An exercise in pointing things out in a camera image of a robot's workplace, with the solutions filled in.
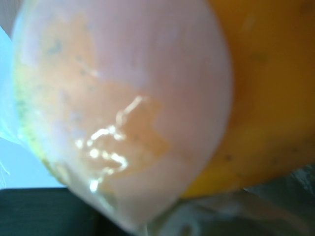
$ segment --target clear plastic wrap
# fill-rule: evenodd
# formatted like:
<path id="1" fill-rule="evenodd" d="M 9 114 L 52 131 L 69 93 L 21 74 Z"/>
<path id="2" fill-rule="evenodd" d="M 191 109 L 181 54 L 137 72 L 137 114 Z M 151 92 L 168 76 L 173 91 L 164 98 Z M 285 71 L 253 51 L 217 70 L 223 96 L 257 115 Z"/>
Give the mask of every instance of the clear plastic wrap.
<path id="1" fill-rule="evenodd" d="M 28 1 L 14 40 L 31 149 L 124 229 L 175 203 L 220 143 L 231 66 L 204 1 Z"/>
<path id="2" fill-rule="evenodd" d="M 13 97 L 12 62 L 12 41 L 0 27 L 0 137 L 21 144 Z"/>

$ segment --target papaya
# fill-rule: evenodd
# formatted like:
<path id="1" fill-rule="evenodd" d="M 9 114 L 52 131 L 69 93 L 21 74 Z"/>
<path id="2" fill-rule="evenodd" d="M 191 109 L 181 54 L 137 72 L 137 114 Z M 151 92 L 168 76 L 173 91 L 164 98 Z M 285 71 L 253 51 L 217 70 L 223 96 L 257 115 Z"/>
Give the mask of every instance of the papaya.
<path id="1" fill-rule="evenodd" d="M 209 4 L 232 54 L 234 103 L 222 143 L 186 198 L 260 184 L 315 162 L 315 1 Z"/>

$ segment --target dark surface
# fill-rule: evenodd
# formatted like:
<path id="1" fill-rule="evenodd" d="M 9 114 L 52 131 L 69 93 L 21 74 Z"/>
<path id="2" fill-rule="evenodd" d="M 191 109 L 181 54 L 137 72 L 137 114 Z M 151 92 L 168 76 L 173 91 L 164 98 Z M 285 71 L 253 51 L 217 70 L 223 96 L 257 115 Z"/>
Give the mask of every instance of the dark surface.
<path id="1" fill-rule="evenodd" d="M 67 189 L 0 191 L 0 236 L 127 236 Z"/>

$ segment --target orange flesh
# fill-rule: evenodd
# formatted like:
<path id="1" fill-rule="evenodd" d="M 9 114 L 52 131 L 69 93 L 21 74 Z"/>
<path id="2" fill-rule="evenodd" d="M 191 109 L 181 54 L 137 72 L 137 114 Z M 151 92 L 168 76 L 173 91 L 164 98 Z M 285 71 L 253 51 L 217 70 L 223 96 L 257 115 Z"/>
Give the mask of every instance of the orange flesh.
<path id="1" fill-rule="evenodd" d="M 230 124 L 183 195 L 259 184 L 315 162 L 315 1 L 209 0 L 235 70 Z"/>

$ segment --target green spot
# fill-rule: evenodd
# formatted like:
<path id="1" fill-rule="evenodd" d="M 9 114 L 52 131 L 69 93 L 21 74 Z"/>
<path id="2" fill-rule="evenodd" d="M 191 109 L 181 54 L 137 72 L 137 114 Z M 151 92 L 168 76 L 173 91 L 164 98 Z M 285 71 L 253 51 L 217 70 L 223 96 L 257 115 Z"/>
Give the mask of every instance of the green spot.
<path id="1" fill-rule="evenodd" d="M 47 51 L 47 54 L 52 56 L 57 53 L 60 53 L 62 50 L 63 50 L 63 46 L 62 46 L 61 41 L 59 39 L 56 39 L 54 46 Z"/>

